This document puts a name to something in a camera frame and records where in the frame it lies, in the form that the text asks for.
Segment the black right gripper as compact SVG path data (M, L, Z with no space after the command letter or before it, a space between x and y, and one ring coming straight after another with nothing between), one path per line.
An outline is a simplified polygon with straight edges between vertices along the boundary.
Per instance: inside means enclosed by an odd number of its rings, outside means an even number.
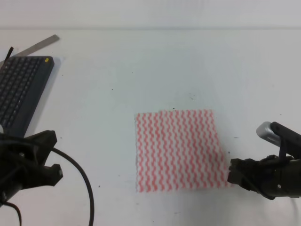
M270 200L276 197L300 198L301 160L291 156L281 160L275 155L260 161L231 159L227 181Z

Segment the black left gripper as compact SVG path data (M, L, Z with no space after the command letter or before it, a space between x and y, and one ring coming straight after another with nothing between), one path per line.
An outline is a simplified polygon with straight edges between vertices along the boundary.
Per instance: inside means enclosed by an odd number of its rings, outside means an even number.
M59 164L46 167L50 151L57 143L54 130L25 138L37 145L21 143L0 135L0 204L4 205L17 192L40 186L55 186L62 178Z

